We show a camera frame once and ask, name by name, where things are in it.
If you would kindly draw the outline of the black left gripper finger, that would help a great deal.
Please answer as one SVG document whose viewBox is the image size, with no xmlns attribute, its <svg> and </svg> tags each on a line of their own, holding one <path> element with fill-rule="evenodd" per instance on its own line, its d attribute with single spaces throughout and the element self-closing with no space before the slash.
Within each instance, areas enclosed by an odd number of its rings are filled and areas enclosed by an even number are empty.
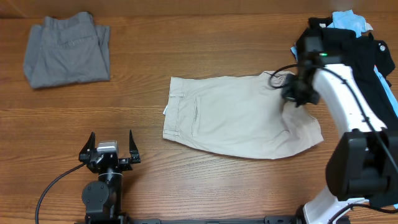
<svg viewBox="0 0 398 224">
<path fill-rule="evenodd" d="M 95 148 L 95 133 L 91 132 L 86 144 L 83 146 L 80 154 L 87 154 Z"/>
<path fill-rule="evenodd" d="M 136 143 L 134 142 L 134 138 L 132 135 L 132 130 L 129 130 L 129 153 L 132 156 L 138 156 L 139 155 L 139 151 L 138 148 L 136 146 Z"/>
</svg>

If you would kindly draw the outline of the beige shorts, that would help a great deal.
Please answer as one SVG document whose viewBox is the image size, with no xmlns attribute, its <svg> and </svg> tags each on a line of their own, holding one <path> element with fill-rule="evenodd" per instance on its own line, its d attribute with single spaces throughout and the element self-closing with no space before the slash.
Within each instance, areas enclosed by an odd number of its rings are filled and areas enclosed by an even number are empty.
<svg viewBox="0 0 398 224">
<path fill-rule="evenodd" d="M 164 111 L 164 139 L 227 156 L 281 159 L 323 141 L 316 118 L 287 102 L 287 72 L 202 80 L 173 77 Z"/>
</svg>

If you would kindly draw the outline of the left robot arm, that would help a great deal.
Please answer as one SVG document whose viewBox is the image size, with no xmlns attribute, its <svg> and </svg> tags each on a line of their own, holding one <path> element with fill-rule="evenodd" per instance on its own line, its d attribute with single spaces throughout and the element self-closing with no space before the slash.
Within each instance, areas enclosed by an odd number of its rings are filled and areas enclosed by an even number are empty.
<svg viewBox="0 0 398 224">
<path fill-rule="evenodd" d="M 98 174 L 98 180 L 87 184 L 82 191 L 85 223 L 132 223 L 122 211 L 123 172 L 132 170 L 132 165 L 141 161 L 132 133 L 129 153 L 129 157 L 120 158 L 117 141 L 95 144 L 95 133 L 91 133 L 78 158 L 92 173 Z"/>
</svg>

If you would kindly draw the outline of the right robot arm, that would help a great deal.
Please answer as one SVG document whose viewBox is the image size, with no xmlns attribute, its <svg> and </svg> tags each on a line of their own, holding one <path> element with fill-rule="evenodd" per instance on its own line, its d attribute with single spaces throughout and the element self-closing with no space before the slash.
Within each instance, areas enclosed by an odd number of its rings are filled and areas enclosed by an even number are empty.
<svg viewBox="0 0 398 224">
<path fill-rule="evenodd" d="M 337 55 L 307 52 L 288 77 L 283 98 L 298 105 L 322 98 L 339 134 L 326 165 L 325 188 L 306 203 L 298 223 L 348 223 L 345 213 L 365 207 L 397 213 L 397 132 L 374 114 L 353 78 L 352 69 Z"/>
</svg>

